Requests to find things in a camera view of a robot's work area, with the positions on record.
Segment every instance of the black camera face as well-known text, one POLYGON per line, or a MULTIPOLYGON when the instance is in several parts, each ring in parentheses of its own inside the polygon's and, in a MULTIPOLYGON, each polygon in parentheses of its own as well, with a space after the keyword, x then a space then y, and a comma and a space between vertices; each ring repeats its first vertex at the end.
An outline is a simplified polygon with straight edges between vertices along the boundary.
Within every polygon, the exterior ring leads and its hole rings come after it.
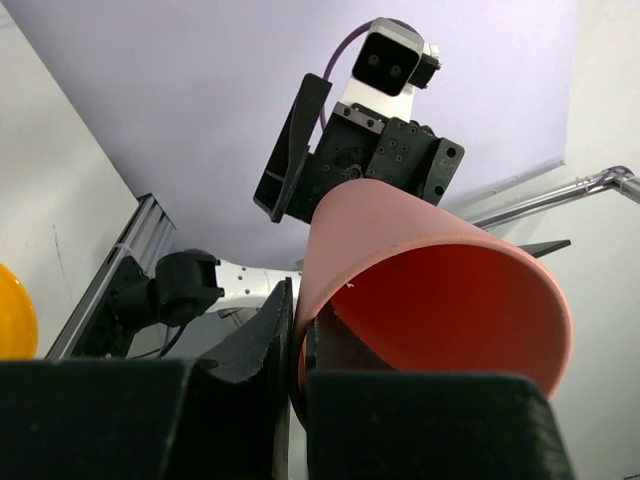
POLYGON ((380 33, 370 34, 353 66, 353 77, 395 97, 420 62, 420 54, 380 33))

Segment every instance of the ceiling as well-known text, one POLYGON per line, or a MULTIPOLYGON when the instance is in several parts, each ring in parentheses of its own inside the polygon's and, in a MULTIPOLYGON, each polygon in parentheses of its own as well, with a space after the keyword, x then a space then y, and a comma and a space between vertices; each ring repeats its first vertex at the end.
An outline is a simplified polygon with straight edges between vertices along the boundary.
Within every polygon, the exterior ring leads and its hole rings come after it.
POLYGON ((303 75, 378 16, 440 47, 413 117, 466 149, 443 205, 564 155, 575 1, 1 1, 133 192, 159 199, 185 247, 237 263, 304 256, 308 227, 271 224, 253 192, 303 75))

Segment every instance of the orange plastic cup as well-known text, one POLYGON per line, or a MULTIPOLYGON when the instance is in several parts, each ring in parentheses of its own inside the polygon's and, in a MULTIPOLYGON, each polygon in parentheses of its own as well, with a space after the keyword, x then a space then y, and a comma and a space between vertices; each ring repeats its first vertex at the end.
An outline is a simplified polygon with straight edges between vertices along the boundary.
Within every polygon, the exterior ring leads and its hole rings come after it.
POLYGON ((303 424, 300 353, 329 301, 399 370, 521 374, 551 396, 569 358, 567 301, 539 261, 376 180, 333 189, 311 222, 291 365, 303 424))

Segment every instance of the metal pipe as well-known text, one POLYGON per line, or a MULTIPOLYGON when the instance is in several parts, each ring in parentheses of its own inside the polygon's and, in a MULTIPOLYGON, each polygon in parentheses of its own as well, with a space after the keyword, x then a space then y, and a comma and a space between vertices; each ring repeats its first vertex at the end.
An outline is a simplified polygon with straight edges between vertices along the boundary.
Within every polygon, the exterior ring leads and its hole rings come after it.
POLYGON ((483 212, 470 219, 469 222, 483 230, 489 230, 499 225, 504 225, 505 223, 528 217, 535 213, 544 212, 545 210, 565 205, 580 198, 610 190, 617 185, 624 189, 622 191, 623 194, 627 192, 627 196, 635 199, 637 202, 640 202, 640 184, 638 183, 637 178, 632 175, 625 174, 626 176, 630 176, 635 179, 635 182, 625 180, 623 183, 626 186, 624 186, 616 184, 615 182, 618 177, 625 175, 616 174, 612 177, 607 177, 604 180, 602 178, 603 175, 605 175, 605 173, 599 172, 595 175, 575 180, 561 187, 536 195, 535 197, 530 197, 517 203, 507 205, 498 210, 483 212))

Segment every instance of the screw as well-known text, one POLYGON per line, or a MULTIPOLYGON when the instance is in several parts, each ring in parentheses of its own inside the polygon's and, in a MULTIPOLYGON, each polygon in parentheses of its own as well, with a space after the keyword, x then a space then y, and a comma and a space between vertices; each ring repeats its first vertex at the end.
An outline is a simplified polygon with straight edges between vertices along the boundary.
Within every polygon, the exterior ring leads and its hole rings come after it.
POLYGON ((356 178, 360 178, 360 170, 357 168, 349 169, 349 180, 355 180, 356 178))

